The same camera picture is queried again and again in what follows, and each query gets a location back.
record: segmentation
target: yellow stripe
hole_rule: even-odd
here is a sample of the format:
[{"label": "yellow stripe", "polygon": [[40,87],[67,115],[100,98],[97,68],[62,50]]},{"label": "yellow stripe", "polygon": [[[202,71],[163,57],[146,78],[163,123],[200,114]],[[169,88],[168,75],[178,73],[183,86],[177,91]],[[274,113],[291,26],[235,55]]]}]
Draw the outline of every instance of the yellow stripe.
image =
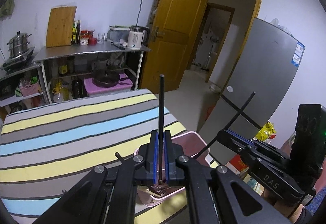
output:
[{"label": "yellow stripe", "polygon": [[102,102],[99,104],[84,105],[78,108],[69,110],[63,110],[61,112],[52,113],[48,115],[42,115],[33,117],[27,120],[17,121],[15,123],[6,124],[2,128],[2,134],[10,133],[20,129],[26,129],[37,125],[43,125],[55,121],[61,121],[75,116],[99,113],[107,110],[113,110],[115,108],[134,105],[140,102],[157,99],[154,94],[143,94],[131,98],[119,99],[116,101]]},{"label": "yellow stripe", "polygon": [[187,205],[185,191],[176,194],[160,203],[156,207],[135,217],[135,224],[159,224],[177,213]]},{"label": "yellow stripe", "polygon": [[213,163],[210,165],[211,168],[216,168],[219,166],[219,164],[216,161],[213,161]]},{"label": "yellow stripe", "polygon": [[[176,135],[185,130],[185,127],[176,122],[166,127],[171,131],[171,135]],[[55,161],[47,164],[29,166],[25,168],[15,168],[0,171],[0,182],[24,182],[39,179],[46,179],[58,175],[78,172],[87,168],[91,168],[101,163],[107,163],[116,160],[115,152],[123,157],[134,153],[135,149],[140,145],[149,142],[151,134],[147,134],[137,139],[121,143],[119,145],[108,147],[106,149],[93,151],[78,157],[68,158],[66,160]]]}]

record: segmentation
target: yellow bag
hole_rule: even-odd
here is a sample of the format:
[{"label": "yellow bag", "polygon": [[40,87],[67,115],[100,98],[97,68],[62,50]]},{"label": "yellow bag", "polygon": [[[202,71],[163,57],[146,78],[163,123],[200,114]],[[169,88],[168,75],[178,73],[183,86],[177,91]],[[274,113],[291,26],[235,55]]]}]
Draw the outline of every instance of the yellow bag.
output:
[{"label": "yellow bag", "polygon": [[274,138],[276,135],[276,131],[274,129],[274,125],[271,122],[267,122],[263,128],[257,133],[255,136],[256,139],[259,139],[261,141],[265,141],[266,139],[269,139],[270,137]]}]

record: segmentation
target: pink storage box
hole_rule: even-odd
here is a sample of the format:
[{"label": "pink storage box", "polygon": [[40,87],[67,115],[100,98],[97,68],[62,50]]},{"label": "pink storage box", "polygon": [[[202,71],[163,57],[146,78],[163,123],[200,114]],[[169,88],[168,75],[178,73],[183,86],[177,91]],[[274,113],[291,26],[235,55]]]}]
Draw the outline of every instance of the pink storage box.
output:
[{"label": "pink storage box", "polygon": [[[175,136],[172,138],[172,142],[175,144],[181,145],[184,150],[185,155],[187,155],[189,157],[193,157],[200,150],[202,150],[203,147],[205,147],[207,145],[206,142],[200,137],[200,135],[194,131],[186,132],[184,134]],[[138,150],[139,149],[135,150],[134,156],[136,156],[138,154]],[[206,160],[206,156],[208,155],[208,153],[209,153],[209,149],[206,150],[202,155],[200,155],[200,157],[197,160],[200,164],[209,167],[210,164]],[[139,199],[141,200],[141,202],[144,205],[153,207],[153,206],[156,206],[156,205],[162,203],[165,199],[167,199],[177,193],[180,193],[184,190],[185,190],[185,187],[182,187],[177,190],[175,190],[175,188],[168,189],[167,192],[170,191],[170,194],[167,194],[166,196],[164,196],[162,198],[154,197],[150,194],[143,192],[141,189],[137,189],[137,194],[139,196]]]},{"label": "pink storage box", "polygon": [[[127,78],[124,73],[120,74],[120,78]],[[101,88],[93,83],[93,78],[84,79],[84,86],[88,97],[97,97],[107,94],[115,94],[119,92],[128,91],[131,89],[133,83],[130,79],[119,81],[117,85],[111,88]]]},{"label": "pink storage box", "polygon": [[20,87],[21,93],[24,97],[39,93],[41,90],[39,81],[32,85],[26,85],[25,87]]}]

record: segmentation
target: refrigerator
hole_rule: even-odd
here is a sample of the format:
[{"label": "refrigerator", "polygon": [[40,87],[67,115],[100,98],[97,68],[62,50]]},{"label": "refrigerator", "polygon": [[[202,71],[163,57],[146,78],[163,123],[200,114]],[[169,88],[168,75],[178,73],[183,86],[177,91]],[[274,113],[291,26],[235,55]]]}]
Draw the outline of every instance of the refrigerator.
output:
[{"label": "refrigerator", "polygon": [[[291,35],[255,18],[239,61],[200,129],[200,136],[210,142],[254,91],[255,96],[229,128],[252,139],[285,96],[300,66],[304,49],[304,45]],[[218,142],[210,147],[210,153],[222,164],[236,155]]]}]

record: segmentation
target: electric kettle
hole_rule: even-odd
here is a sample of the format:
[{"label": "electric kettle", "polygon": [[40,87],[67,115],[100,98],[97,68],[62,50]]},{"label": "electric kettle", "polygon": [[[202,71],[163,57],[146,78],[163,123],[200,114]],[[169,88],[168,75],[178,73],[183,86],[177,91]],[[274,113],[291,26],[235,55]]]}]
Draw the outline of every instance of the electric kettle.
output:
[{"label": "electric kettle", "polygon": [[142,44],[147,44],[149,39],[149,28],[132,25],[130,27],[127,47],[140,49]]}]

